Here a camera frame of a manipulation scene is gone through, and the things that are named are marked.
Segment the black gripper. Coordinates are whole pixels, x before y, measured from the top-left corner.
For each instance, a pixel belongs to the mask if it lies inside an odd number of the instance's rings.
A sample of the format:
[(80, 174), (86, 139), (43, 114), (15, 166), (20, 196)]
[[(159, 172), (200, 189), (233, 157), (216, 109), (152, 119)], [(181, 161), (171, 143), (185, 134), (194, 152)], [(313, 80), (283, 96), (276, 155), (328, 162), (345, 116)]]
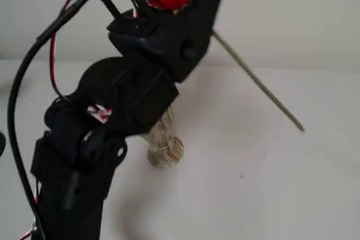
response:
[[(140, 15), (153, 18), (146, 0), (134, 0)], [(192, 0), (177, 14), (157, 11), (153, 20), (124, 17), (107, 29), (123, 55), (136, 51), (167, 69), (172, 81), (183, 82), (206, 55), (222, 0)]]

